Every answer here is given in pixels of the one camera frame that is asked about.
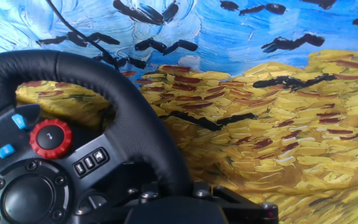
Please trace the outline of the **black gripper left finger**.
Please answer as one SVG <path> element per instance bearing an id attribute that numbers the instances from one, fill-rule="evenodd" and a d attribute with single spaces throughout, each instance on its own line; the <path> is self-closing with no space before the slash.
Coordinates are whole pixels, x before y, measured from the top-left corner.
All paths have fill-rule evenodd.
<path id="1" fill-rule="evenodd" d="M 143 184 L 140 189 L 128 189 L 116 198 L 107 200 L 99 207 L 80 214 L 76 211 L 72 218 L 75 224 L 124 223 L 129 212 L 137 205 L 160 198 L 158 183 Z"/>

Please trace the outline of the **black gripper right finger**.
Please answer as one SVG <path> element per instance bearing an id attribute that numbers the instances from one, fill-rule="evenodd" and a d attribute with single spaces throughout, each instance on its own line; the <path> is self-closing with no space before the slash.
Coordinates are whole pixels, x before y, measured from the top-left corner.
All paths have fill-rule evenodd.
<path id="1" fill-rule="evenodd" d="M 193 197 L 217 205 L 228 223 L 279 224 L 278 206 L 274 203 L 254 203 L 220 185 L 193 182 Z"/>

